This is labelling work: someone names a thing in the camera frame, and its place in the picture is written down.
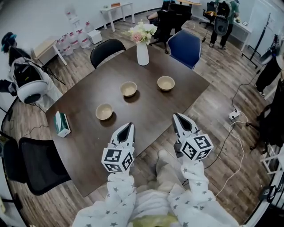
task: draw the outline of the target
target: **pink flower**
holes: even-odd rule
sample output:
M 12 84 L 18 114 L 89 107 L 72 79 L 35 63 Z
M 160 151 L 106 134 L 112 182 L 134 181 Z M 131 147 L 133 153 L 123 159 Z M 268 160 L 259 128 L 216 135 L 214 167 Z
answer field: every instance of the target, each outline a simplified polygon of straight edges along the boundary
M 138 33 L 138 32 L 133 33 L 133 34 L 132 34 L 132 37 L 131 37 L 131 39 L 132 39 L 134 42 L 137 42 L 137 43 L 140 42 L 141 38 L 142 38 L 142 35 L 141 35 L 140 33 Z

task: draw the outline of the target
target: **white sleeve with stars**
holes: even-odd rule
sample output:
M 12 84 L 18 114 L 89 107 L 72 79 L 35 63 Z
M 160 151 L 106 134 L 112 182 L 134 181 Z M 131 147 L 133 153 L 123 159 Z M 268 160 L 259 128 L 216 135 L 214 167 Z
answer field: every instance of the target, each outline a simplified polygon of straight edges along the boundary
M 170 206 L 183 227 L 237 227 L 238 222 L 216 201 L 208 190 L 201 161 L 184 162 L 183 176 L 189 180 L 190 191 L 175 185 L 168 196 Z
M 107 189 L 105 202 L 97 201 L 93 206 L 80 210 L 72 227 L 127 226 L 136 200 L 133 176 L 112 173 L 108 176 Z

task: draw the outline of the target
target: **person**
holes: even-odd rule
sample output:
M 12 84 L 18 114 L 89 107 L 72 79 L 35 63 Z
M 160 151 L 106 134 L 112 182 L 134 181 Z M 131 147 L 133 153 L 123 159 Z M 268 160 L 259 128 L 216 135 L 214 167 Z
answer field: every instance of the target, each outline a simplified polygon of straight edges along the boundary
M 175 1 L 172 1 L 172 0 L 164 0 L 163 2 L 163 5 L 162 5 L 162 8 L 161 8 L 161 11 L 168 11 L 169 10 L 169 7 L 171 4 L 175 4 Z M 150 21 L 150 22 L 153 22 L 152 20 L 158 18 L 158 12 L 155 12 L 149 16 L 146 16 L 147 19 Z
M 215 5 L 214 5 L 215 8 L 217 7 L 218 3 L 219 3 L 219 0 L 215 0 Z M 231 14 L 230 17 L 228 17 L 229 25 L 228 25 L 227 33 L 226 33 L 226 35 L 222 36 L 222 39 L 221 39 L 221 42 L 220 42 L 220 48 L 222 50 L 226 50 L 227 49 L 226 42 L 227 42 L 227 39 L 228 39 L 229 35 L 231 34 L 231 32 L 233 30 L 234 17 L 238 17 L 239 16 L 239 7 L 238 7 L 238 4 L 237 4 L 236 0 L 231 0 L 229 3 L 231 4 L 231 7 L 232 7 L 232 14 Z M 217 33 L 214 30 L 212 32 L 212 35 L 211 35 L 211 40 L 210 40 L 209 46 L 213 47 L 215 42 L 216 42 L 216 40 L 217 40 Z
M 280 72 L 282 79 L 284 79 L 284 35 L 278 38 L 276 46 L 280 51 L 268 62 L 255 84 L 257 91 L 263 97 L 265 96 L 263 90 L 276 79 Z
M 8 54 L 8 64 L 10 66 L 10 72 L 8 74 L 8 80 L 0 80 L 0 92 L 9 92 L 12 96 L 17 95 L 17 81 L 14 76 L 15 63 L 17 64 L 31 64 L 35 67 L 44 80 L 47 83 L 46 94 L 41 97 L 35 104 L 38 104 L 39 107 L 46 112 L 61 96 L 62 93 L 53 83 L 52 79 L 48 76 L 47 73 L 43 72 L 41 68 L 35 65 L 32 58 L 24 50 L 17 48 L 16 35 L 12 32 L 8 32 L 1 41 L 2 48 L 1 50 Z
M 184 158 L 177 165 L 165 150 L 158 152 L 158 158 L 157 182 L 135 189 L 133 176 L 111 173 L 105 201 L 80 210 L 72 227 L 239 226 L 208 189 L 202 161 Z M 181 183 L 185 179 L 190 190 Z

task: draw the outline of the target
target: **laminate floor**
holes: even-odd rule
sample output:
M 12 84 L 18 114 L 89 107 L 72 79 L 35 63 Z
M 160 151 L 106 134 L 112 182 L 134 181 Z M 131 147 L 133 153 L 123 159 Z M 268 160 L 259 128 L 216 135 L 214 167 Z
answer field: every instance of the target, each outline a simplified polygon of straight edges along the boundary
M 143 19 L 146 22 L 148 14 L 143 13 L 135 16 L 136 21 Z M 119 39 L 128 49 L 134 46 L 134 43 L 122 32 L 132 26 L 131 18 L 127 18 L 126 22 L 119 21 L 115 23 L 116 32 L 113 33 L 110 27 L 107 30 L 102 30 L 103 40 Z M 200 39 L 206 34 L 204 25 L 200 25 L 196 20 L 186 22 L 183 29 L 192 32 Z M 196 122 L 204 133 L 210 136 L 214 143 L 214 151 L 209 158 L 204 160 L 205 166 L 209 166 L 216 159 L 229 133 L 228 128 L 231 121 L 228 114 L 234 110 L 232 98 L 238 86 L 242 83 L 249 83 L 256 74 L 254 66 L 247 59 L 241 57 L 241 51 L 232 43 L 227 43 L 228 49 L 225 51 L 218 49 L 218 45 L 210 48 L 210 35 L 209 31 L 205 43 L 202 44 L 201 59 L 194 71 L 211 84 L 186 111 L 186 114 Z M 63 93 L 94 70 L 90 63 L 91 50 L 91 48 L 84 50 L 80 48 L 75 50 L 71 56 L 64 57 L 68 63 L 66 67 L 60 59 L 54 59 L 49 63 L 49 67 L 66 83 L 64 86 L 54 80 Z M 249 121 L 255 124 L 257 124 L 256 116 L 269 103 L 256 91 L 254 87 L 256 78 L 250 85 L 242 86 L 234 99 L 235 106 L 248 117 Z M 240 120 L 245 121 L 246 119 L 241 116 Z M 48 126 L 47 120 L 40 109 L 16 102 L 11 121 L 4 123 L 4 132 L 19 140 L 32 128 L 39 127 L 33 129 L 26 137 L 41 140 L 51 139 L 48 127 L 44 126 Z M 233 134 L 241 139 L 245 157 L 240 171 L 228 181 L 217 199 L 240 224 L 244 224 L 258 204 L 258 195 L 262 187 L 269 184 L 270 177 L 260 163 L 262 148 L 253 152 L 249 150 L 249 147 L 258 138 L 257 132 L 238 123 Z M 155 179 L 155 164 L 160 149 L 165 149 L 175 156 L 173 148 L 175 141 L 176 135 L 171 126 L 136 159 L 132 172 L 137 187 Z M 214 194 L 223 188 L 225 181 L 239 168 L 242 155 L 240 144 L 230 136 L 224 145 L 222 154 L 205 171 L 210 181 L 209 188 Z M 9 183 L 12 192 L 18 193 L 23 204 L 21 212 L 24 218 L 29 224 L 34 224 L 37 227 L 70 226 L 80 209 L 91 206 L 97 200 L 103 200 L 107 194 L 106 187 L 102 186 L 83 198 L 72 181 L 69 181 L 42 196 L 35 196 L 30 193 L 26 184 L 12 181 Z

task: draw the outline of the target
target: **dark wooden tabletop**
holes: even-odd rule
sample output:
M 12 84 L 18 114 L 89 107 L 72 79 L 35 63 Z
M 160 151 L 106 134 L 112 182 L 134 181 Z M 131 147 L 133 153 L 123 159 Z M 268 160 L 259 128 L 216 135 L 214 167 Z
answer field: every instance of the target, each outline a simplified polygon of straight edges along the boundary
M 136 47 L 132 47 L 82 79 L 46 112 L 60 158 L 82 196 L 106 182 L 109 173 L 101 158 L 116 129 L 134 123 L 137 156 L 171 126 L 173 113 L 185 112 L 209 85 L 163 52 L 151 46 L 148 51 L 147 66 L 138 65 Z M 162 92 L 157 86 L 158 78 L 165 75 L 175 80 L 170 92 Z M 126 81 L 138 86 L 131 98 L 120 93 L 120 86 Z M 107 121 L 100 121 L 95 115 L 102 103 L 111 104 L 114 110 Z M 65 138 L 56 135 L 53 117 L 57 111 L 66 114 L 70 125 L 71 133 Z

